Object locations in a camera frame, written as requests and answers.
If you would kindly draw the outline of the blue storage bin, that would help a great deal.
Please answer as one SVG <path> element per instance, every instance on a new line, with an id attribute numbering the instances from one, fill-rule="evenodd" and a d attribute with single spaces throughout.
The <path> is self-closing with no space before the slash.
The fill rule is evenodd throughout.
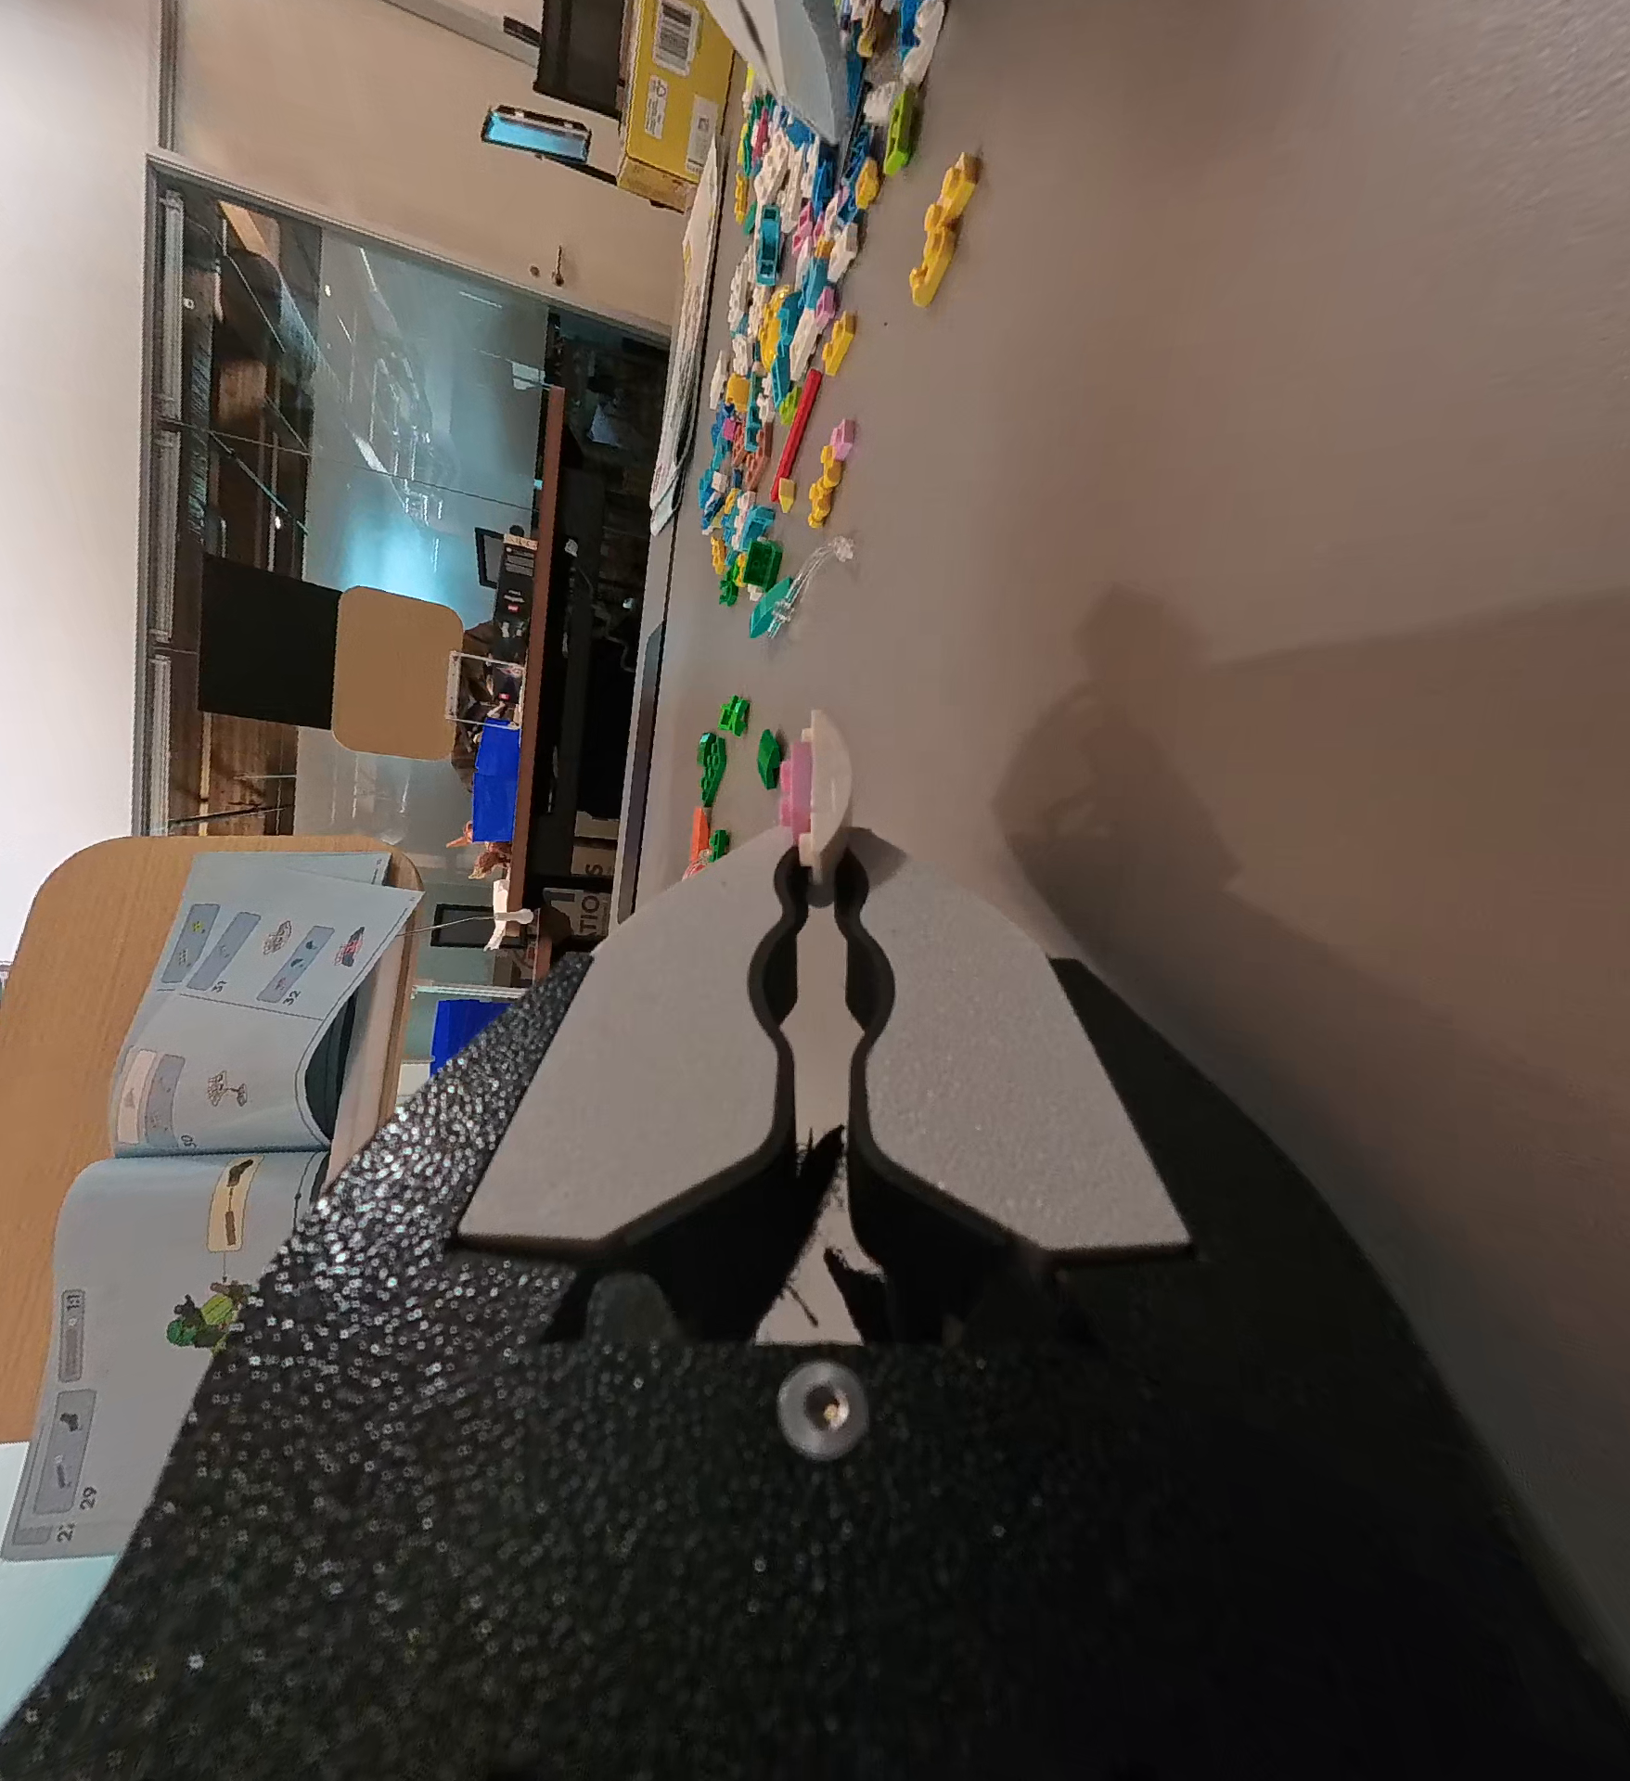
<path id="1" fill-rule="evenodd" d="M 522 764 L 522 736 L 514 724 L 484 722 L 472 764 L 470 835 L 474 843 L 512 843 Z"/>

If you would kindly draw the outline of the black box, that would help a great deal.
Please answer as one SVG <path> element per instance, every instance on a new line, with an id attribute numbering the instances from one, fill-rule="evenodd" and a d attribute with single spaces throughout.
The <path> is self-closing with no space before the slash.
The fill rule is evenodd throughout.
<path id="1" fill-rule="evenodd" d="M 542 2 L 536 93 L 619 119 L 625 101 L 625 2 Z"/>

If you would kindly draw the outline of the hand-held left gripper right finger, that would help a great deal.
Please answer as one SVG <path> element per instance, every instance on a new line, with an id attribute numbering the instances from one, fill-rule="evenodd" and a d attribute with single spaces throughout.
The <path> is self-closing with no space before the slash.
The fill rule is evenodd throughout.
<path id="1" fill-rule="evenodd" d="M 852 1231 L 874 1261 L 1175 1257 L 1190 1235 L 1020 924 L 854 831 L 834 879 Z"/>

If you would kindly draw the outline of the pile of loose lego bricks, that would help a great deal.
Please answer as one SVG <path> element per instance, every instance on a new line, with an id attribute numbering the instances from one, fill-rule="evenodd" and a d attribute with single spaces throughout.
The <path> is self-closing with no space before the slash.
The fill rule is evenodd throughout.
<path id="1" fill-rule="evenodd" d="M 797 511 L 807 520 L 828 437 L 816 437 L 818 402 L 858 334 L 846 281 L 884 186 L 915 156 L 949 10 L 943 2 L 834 4 L 850 101 L 838 143 L 820 141 L 739 55 L 745 79 L 731 150 L 739 255 L 714 336 L 710 455 L 694 515 L 718 602 L 747 608 L 747 617 L 763 590 L 795 572 L 779 532 Z"/>

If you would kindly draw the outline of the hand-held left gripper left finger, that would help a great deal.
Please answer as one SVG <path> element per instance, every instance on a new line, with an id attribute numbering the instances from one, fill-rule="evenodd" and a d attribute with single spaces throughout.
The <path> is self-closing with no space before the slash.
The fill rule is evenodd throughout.
<path id="1" fill-rule="evenodd" d="M 462 1243 L 605 1257 L 795 1146 L 805 920 L 793 833 L 765 831 L 658 894 L 585 966 L 472 1191 Z"/>

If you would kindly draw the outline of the clear lego piece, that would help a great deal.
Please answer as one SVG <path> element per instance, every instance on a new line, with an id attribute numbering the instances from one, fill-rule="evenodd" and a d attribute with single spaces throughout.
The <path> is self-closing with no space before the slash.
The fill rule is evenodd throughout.
<path id="1" fill-rule="evenodd" d="M 799 570 L 775 580 L 755 602 L 751 602 L 747 635 L 751 639 L 781 635 L 801 610 L 803 596 L 811 590 L 818 572 L 826 568 L 826 564 L 850 564 L 852 550 L 854 544 L 850 536 L 834 536 L 826 544 L 816 546 Z"/>

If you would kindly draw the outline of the dark laptop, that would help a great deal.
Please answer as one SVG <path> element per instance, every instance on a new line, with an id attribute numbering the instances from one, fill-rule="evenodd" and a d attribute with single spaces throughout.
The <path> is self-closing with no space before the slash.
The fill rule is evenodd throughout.
<path id="1" fill-rule="evenodd" d="M 650 768 L 658 726 L 658 685 L 666 625 L 660 619 L 644 635 L 625 764 L 625 792 L 619 819 L 617 867 L 611 881 L 611 926 L 627 922 L 636 904 L 642 867 L 644 819 Z"/>

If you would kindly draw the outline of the yellow cardboard box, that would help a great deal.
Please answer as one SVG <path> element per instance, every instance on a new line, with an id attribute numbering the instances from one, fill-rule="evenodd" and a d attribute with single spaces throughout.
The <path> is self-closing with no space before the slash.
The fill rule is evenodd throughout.
<path id="1" fill-rule="evenodd" d="M 700 2 L 627 2 L 617 184 L 684 214 L 722 131 L 729 40 Z"/>

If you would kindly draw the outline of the yellow arched lego piece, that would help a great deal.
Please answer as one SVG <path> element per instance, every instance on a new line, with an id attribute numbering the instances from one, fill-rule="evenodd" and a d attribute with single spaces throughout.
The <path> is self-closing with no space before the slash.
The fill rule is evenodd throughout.
<path id="1" fill-rule="evenodd" d="M 959 222 L 981 186 L 981 154 L 963 150 L 943 170 L 941 186 L 923 212 L 921 255 L 909 269 L 909 295 L 915 309 L 937 299 L 959 245 Z"/>

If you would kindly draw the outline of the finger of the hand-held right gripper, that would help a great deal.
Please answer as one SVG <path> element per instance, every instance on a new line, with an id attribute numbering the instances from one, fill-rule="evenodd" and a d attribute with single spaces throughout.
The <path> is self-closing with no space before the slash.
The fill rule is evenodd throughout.
<path id="1" fill-rule="evenodd" d="M 834 2 L 708 2 L 733 51 L 820 141 L 850 123 L 848 73 Z"/>

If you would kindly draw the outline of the wooden chair back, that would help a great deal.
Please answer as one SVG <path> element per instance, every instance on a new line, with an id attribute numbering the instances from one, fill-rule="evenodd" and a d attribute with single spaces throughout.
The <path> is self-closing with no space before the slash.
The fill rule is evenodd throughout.
<path id="1" fill-rule="evenodd" d="M 445 604 L 348 588 L 336 606 L 332 736 L 344 750 L 445 760 L 454 738 L 451 663 L 462 621 Z"/>

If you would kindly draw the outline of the brown-edged desk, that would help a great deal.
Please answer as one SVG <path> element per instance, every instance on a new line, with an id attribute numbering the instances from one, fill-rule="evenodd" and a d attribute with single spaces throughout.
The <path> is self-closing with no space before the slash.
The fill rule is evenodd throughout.
<path id="1" fill-rule="evenodd" d="M 514 790 L 514 837 L 510 853 L 510 902 L 516 908 L 534 904 L 532 879 L 540 859 L 538 831 L 545 819 L 555 768 L 557 693 L 553 645 L 557 641 L 559 600 L 555 596 L 555 556 L 561 540 L 559 495 L 565 443 L 567 392 L 559 384 L 542 390 L 542 425 L 538 435 L 536 501 L 532 538 L 536 564 L 532 582 L 532 619 L 524 659 L 520 701 L 520 762 Z"/>

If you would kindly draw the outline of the white half-round lego plate assembly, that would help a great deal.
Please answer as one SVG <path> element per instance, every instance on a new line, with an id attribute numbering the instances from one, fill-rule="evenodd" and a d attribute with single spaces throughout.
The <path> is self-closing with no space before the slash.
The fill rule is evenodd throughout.
<path id="1" fill-rule="evenodd" d="M 852 762 L 834 720 L 814 706 L 779 768 L 779 827 L 791 833 L 801 869 L 816 891 L 832 885 L 846 851 L 852 809 Z"/>

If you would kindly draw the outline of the smartphone with blue screen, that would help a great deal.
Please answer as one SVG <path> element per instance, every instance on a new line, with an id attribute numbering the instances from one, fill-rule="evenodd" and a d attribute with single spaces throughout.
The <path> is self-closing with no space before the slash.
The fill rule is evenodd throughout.
<path id="1" fill-rule="evenodd" d="M 565 166 L 589 166 L 591 131 L 579 119 L 492 105 L 478 139 L 496 148 L 528 152 Z"/>

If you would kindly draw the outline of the lego instruction booklet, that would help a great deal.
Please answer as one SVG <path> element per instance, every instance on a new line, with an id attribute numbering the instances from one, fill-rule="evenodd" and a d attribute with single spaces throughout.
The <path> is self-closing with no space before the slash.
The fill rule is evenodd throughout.
<path id="1" fill-rule="evenodd" d="M 118 1555 L 207 1369 L 312 1213 L 421 894 L 387 851 L 205 853 L 118 1047 L 104 1152 L 53 1237 L 7 1563 Z"/>

